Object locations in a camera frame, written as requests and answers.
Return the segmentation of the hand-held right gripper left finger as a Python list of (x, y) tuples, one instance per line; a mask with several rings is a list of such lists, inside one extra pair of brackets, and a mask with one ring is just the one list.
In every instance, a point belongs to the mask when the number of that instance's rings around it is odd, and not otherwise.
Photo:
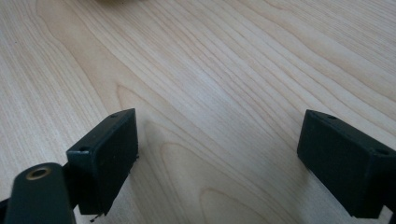
[(72, 204), (83, 215), (105, 215), (138, 158), (133, 108), (114, 113), (66, 151)]

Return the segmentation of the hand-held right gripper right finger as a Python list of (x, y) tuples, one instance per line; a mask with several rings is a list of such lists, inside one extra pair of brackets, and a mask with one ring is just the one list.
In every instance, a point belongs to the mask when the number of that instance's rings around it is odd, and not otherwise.
[(378, 218), (387, 207), (396, 218), (396, 150), (337, 117), (307, 110), (297, 155), (351, 216)]

